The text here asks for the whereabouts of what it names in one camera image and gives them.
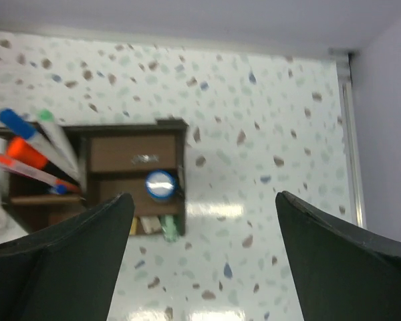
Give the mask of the blue capped thin pen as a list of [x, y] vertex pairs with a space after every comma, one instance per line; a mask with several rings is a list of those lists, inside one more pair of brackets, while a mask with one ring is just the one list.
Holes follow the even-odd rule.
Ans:
[[68, 192], [68, 188], [65, 185], [58, 184], [50, 187], [49, 192], [54, 195], [65, 195]]

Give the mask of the orange pink pen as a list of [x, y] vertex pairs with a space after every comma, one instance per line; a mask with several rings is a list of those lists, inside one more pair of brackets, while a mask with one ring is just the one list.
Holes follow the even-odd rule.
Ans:
[[49, 186], [55, 186], [58, 184], [65, 185], [68, 188], [68, 192], [80, 194], [81, 190], [77, 185], [69, 183], [65, 180], [59, 179], [54, 175], [41, 171], [37, 168], [31, 167], [25, 163], [22, 163], [14, 158], [0, 153], [0, 169], [7, 172], [16, 173], [18, 175], [29, 177], [36, 181], [41, 181], [48, 184]]

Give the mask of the aluminium frame rail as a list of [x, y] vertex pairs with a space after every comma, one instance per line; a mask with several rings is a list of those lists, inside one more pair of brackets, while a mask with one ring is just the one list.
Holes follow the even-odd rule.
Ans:
[[351, 209], [358, 227], [367, 229], [364, 191], [359, 158], [358, 137], [352, 88], [351, 58], [355, 54], [346, 48], [329, 48], [327, 54], [336, 63], [342, 110], [342, 128], [350, 181]]

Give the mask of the black orange highlighter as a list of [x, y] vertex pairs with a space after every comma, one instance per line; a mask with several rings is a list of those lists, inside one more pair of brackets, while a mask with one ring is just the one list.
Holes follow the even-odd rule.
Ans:
[[46, 173], [63, 179], [74, 185], [79, 185], [77, 181], [55, 166], [45, 156], [27, 144], [21, 137], [14, 137], [7, 145], [6, 155], [29, 166], [42, 170]]

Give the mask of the blue cylindrical stamp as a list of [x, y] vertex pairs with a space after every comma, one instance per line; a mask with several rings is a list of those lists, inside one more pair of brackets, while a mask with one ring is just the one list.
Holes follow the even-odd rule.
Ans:
[[175, 178], [163, 170], [152, 171], [145, 179], [144, 185], [151, 199], [156, 202], [167, 202], [176, 193]]

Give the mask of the brown wooden desk organizer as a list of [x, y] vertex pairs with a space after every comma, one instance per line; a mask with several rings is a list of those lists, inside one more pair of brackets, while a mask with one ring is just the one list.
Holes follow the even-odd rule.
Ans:
[[[45, 183], [9, 174], [2, 205], [28, 232], [39, 231], [93, 207], [118, 193], [130, 193], [135, 216], [174, 218], [186, 233], [185, 143], [188, 125], [182, 119], [157, 119], [150, 124], [64, 126], [78, 156], [82, 194], [53, 195]], [[169, 173], [176, 193], [156, 201], [145, 180], [157, 170]]]

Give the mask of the beige eraser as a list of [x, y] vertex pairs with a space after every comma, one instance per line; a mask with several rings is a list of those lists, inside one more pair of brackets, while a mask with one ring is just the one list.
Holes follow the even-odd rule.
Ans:
[[154, 216], [140, 217], [140, 224], [145, 234], [150, 235], [162, 231], [160, 219]]

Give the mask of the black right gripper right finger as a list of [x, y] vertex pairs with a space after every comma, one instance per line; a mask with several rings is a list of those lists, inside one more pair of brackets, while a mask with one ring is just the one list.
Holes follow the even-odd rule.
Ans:
[[288, 191], [275, 205], [305, 320], [401, 320], [401, 242]]

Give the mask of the green transparent clip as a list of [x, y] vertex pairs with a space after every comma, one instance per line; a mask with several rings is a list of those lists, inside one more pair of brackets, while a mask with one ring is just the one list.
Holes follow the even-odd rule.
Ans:
[[178, 239], [178, 230], [173, 215], [164, 215], [160, 218], [162, 234], [164, 239], [169, 242], [175, 242]]

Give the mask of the blue capped white marker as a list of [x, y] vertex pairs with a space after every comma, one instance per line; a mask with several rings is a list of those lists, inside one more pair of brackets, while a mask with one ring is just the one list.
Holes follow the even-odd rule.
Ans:
[[52, 144], [34, 126], [22, 119], [12, 109], [5, 108], [0, 111], [0, 122], [61, 170], [73, 170]]

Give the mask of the green capped white marker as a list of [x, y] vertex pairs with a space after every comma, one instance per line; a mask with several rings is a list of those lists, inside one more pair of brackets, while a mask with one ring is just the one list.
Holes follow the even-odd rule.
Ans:
[[63, 128], [55, 122], [53, 114], [47, 109], [40, 110], [37, 113], [37, 119], [55, 149], [71, 167], [74, 180], [78, 181], [80, 179], [78, 159]]

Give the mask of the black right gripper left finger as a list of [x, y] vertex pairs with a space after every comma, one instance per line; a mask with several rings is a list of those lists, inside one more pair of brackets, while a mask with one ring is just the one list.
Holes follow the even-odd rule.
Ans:
[[0, 244], [0, 320], [106, 320], [134, 209], [121, 193]]

